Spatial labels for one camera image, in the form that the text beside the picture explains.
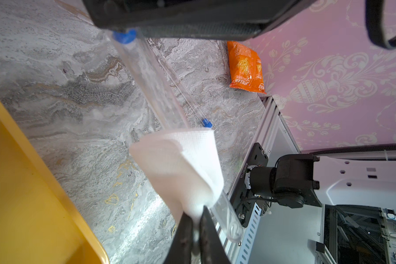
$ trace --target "yellow plastic bin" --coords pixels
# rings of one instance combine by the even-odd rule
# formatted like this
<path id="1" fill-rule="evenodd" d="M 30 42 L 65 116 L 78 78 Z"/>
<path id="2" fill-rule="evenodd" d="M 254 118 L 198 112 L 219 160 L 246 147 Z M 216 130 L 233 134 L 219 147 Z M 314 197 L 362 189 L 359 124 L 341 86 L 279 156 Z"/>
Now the yellow plastic bin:
<path id="1" fill-rule="evenodd" d="M 0 103 L 0 264 L 109 263 L 106 252 Z"/>

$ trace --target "blue tip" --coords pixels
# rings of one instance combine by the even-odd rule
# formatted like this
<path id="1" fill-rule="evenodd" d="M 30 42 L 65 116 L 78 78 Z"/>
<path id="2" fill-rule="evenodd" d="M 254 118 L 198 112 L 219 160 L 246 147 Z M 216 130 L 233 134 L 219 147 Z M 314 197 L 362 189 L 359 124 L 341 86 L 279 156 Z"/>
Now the blue tip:
<path id="1" fill-rule="evenodd" d="M 213 127 L 213 124 L 211 124 L 211 122 L 208 119 L 206 119 L 206 118 L 202 120 L 202 124 L 204 124 L 204 127 L 206 127 L 206 128 L 212 128 Z"/>
<path id="2" fill-rule="evenodd" d="M 113 31 L 113 38 L 117 42 L 122 43 L 122 44 L 131 43 L 132 41 L 134 41 L 136 39 L 136 30 L 131 29 L 127 33 L 120 33 L 120 32 Z"/>

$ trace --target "floral wall pattern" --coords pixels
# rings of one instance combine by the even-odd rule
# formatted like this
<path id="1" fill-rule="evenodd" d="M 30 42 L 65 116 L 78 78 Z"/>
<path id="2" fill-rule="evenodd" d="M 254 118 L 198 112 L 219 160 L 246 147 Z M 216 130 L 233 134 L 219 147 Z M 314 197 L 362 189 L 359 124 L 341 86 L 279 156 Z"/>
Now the floral wall pattern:
<path id="1" fill-rule="evenodd" d="M 396 143 L 396 50 L 371 44 L 364 8 L 363 0 L 318 0 L 244 42 L 302 150 Z M 395 36 L 396 0 L 386 0 L 384 24 Z"/>

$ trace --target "gray marble surface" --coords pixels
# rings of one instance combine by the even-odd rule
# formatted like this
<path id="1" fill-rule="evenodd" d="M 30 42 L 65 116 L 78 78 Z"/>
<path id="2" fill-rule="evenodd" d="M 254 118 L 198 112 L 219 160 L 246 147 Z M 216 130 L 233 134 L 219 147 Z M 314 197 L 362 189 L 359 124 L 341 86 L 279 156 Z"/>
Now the gray marble surface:
<path id="1" fill-rule="evenodd" d="M 156 42 L 214 124 L 228 191 L 264 106 L 255 93 L 228 87 L 224 43 Z M 175 223 L 129 155 L 160 125 L 105 35 L 53 1 L 0 1 L 0 100 L 111 263 L 162 263 Z"/>

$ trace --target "chip bag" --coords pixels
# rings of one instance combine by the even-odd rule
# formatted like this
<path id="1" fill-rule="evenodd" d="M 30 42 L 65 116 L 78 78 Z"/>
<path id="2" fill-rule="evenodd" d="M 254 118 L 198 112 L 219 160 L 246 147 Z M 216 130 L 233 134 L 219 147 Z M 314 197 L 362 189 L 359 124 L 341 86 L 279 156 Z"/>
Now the chip bag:
<path id="1" fill-rule="evenodd" d="M 228 41 L 227 49 L 232 78 L 230 87 L 265 93 L 261 60 L 258 54 L 236 41 Z"/>

